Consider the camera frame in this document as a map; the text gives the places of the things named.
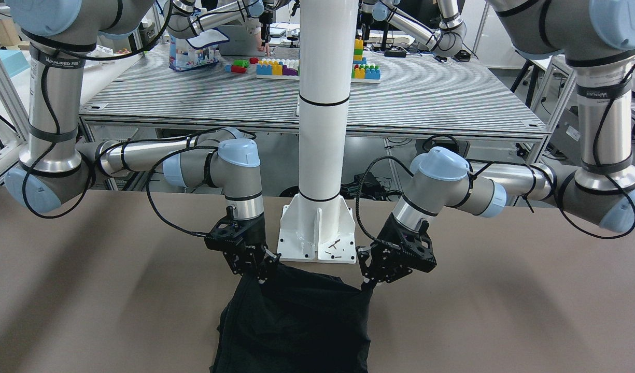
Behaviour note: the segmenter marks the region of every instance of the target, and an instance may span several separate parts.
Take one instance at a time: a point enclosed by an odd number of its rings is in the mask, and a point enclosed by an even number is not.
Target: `perforated metal tabletop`
[[[295,58],[298,49],[278,49]],[[431,56],[386,58],[380,84],[352,84],[349,135],[425,137],[451,134],[471,139],[543,141],[542,121],[485,66],[442,64]],[[197,70],[168,68],[168,46],[133,64],[81,109],[89,125],[199,128],[235,125],[247,130],[295,133],[299,82],[262,80],[255,69],[226,73],[232,57]]]

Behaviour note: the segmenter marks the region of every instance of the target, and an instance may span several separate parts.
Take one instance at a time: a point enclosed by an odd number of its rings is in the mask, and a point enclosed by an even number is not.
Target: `table leg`
[[[531,69],[531,79],[529,81],[529,90],[527,92],[527,99],[525,100],[525,105],[530,108],[531,100],[533,100],[533,92],[536,90],[536,83],[538,82],[538,67],[534,66]]]
[[[518,74],[518,78],[516,78],[516,81],[513,82],[513,85],[511,86],[511,92],[516,93],[516,90],[518,89],[520,83],[523,81],[523,78],[525,74],[527,73],[527,71],[529,70],[531,64],[532,64],[531,61],[525,60],[525,64],[523,68],[520,70],[520,73]]]

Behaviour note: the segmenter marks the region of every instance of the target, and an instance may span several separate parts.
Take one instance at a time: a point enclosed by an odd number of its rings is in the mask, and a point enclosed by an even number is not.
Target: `purple block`
[[[297,75],[299,75],[299,72],[294,70],[293,68],[289,68],[289,67],[283,65],[283,75],[297,76]]]

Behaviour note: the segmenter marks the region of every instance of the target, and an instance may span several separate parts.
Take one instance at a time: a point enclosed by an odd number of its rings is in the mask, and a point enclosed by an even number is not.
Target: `black cloth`
[[[220,316],[212,373],[366,373],[372,290],[280,264],[244,275]]]

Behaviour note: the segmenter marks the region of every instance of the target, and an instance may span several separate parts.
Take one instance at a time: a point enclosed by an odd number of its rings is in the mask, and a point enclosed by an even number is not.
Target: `white pole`
[[[279,251],[286,260],[312,260],[317,251],[318,260],[355,261],[354,222],[339,193],[357,12],[357,0],[301,3],[301,194],[281,220]]]

